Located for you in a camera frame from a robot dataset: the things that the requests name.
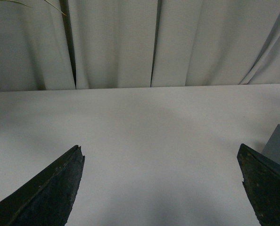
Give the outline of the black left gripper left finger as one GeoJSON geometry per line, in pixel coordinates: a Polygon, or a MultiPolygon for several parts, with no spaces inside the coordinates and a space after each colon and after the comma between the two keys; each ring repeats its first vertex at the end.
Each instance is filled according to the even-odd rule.
{"type": "Polygon", "coordinates": [[[0,201],[0,226],[64,226],[72,211],[85,157],[73,146],[0,201]]]}

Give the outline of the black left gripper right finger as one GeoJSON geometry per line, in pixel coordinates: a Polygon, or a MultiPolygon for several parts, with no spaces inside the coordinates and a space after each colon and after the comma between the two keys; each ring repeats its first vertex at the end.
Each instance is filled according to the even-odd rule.
{"type": "Polygon", "coordinates": [[[243,187],[262,226],[280,226],[280,165],[245,144],[237,160],[243,187]]]}

